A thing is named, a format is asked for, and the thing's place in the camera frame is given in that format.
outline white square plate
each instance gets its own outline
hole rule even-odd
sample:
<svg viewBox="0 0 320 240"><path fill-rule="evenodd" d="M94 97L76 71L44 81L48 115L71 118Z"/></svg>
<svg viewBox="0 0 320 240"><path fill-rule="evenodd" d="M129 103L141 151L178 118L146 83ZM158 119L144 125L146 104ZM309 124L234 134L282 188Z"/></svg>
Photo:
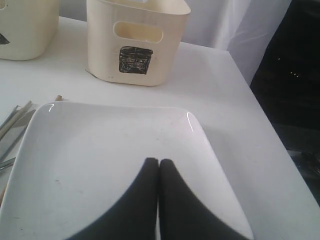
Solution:
<svg viewBox="0 0 320 240"><path fill-rule="evenodd" d="M120 198L147 157L173 160L208 209L252 238L223 169L190 112L53 102L37 110L23 138L0 210L1 239L72 236Z"/></svg>

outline plastic storage bin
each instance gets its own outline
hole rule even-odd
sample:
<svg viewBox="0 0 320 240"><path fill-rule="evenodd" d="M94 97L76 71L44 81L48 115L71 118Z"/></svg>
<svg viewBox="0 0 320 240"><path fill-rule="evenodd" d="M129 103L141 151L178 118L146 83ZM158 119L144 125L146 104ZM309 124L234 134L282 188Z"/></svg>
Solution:
<svg viewBox="0 0 320 240"><path fill-rule="evenodd" d="M0 0L0 59L40 56L58 22L59 0Z"/></svg>
<svg viewBox="0 0 320 240"><path fill-rule="evenodd" d="M163 83L190 12L184 0L87 0L88 70L108 82Z"/></svg>

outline plate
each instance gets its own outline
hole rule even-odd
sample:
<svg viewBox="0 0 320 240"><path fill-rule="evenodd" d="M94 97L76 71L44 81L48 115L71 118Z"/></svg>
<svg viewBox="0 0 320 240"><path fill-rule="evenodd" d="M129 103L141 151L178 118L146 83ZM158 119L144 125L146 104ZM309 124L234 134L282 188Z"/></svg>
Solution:
<svg viewBox="0 0 320 240"><path fill-rule="evenodd" d="M71 102L49 103L34 114L0 210L1 238L72 236L120 198L147 157L172 159L212 213L252 238L248 220L192 113L174 107Z"/></svg>

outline white table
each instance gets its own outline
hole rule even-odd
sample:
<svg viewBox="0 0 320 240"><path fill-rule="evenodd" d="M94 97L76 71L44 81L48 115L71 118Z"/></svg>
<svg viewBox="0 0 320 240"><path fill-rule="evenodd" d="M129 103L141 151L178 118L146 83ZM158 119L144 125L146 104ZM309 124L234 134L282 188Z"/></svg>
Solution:
<svg viewBox="0 0 320 240"><path fill-rule="evenodd" d="M60 19L46 53L0 60L0 120L28 100L188 109L202 124L257 240L318 240L320 209L227 51L181 43L168 81L104 82L85 71L87 24ZM0 176L0 188L9 175Z"/></svg>

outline black label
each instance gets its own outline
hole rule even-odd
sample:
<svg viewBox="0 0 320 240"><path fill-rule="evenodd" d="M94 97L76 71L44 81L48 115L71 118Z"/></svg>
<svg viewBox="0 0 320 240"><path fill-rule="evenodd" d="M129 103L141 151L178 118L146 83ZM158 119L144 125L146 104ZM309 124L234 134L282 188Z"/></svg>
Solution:
<svg viewBox="0 0 320 240"><path fill-rule="evenodd" d="M125 74L146 75L153 53L150 49L135 46L122 47L119 57L119 71Z"/></svg>
<svg viewBox="0 0 320 240"><path fill-rule="evenodd" d="M6 45L10 42L0 33L0 45Z"/></svg>

